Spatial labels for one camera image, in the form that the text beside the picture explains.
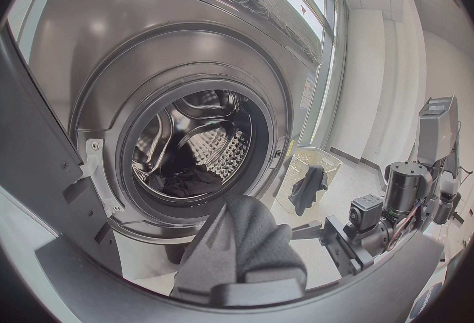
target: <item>front-load washing machine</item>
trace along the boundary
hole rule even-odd
[[[48,0],[29,65],[83,171],[94,166],[124,275],[141,279],[174,269],[170,248],[191,241],[223,194],[271,207],[320,62],[319,39],[286,0]],[[169,185],[196,166],[217,184]],[[167,265],[146,273],[136,253],[150,244]]]

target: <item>plastic wrap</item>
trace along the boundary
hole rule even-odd
[[[252,10],[283,31],[316,64],[321,64],[321,41],[287,0],[231,0]]]

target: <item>logo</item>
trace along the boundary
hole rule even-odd
[[[443,284],[439,282],[425,291],[413,306],[412,312],[410,313],[410,319],[418,316],[426,308],[426,306],[428,306],[435,299],[442,287]]]

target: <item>laundry basket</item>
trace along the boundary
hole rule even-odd
[[[276,200],[289,213],[296,213],[295,207],[288,197],[292,194],[293,185],[300,179],[304,178],[308,172],[309,165],[321,165],[328,174],[328,186],[331,185],[342,162],[333,155],[319,149],[311,147],[299,147],[295,150],[290,167],[286,172],[280,191],[276,196]],[[323,198],[325,190],[316,192],[316,201],[313,206]]]

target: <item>warning sticker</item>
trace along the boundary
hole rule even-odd
[[[316,83],[316,76],[313,72],[309,71],[308,75],[306,76],[306,83],[304,84],[303,95],[301,97],[301,103],[299,106],[304,109],[309,109],[311,105],[311,100],[313,98],[314,93],[314,85]]]
[[[294,142],[295,142],[294,140],[290,141],[290,146],[288,147],[288,150],[286,151],[286,156],[285,157],[288,157],[290,155],[290,153],[292,152]]]

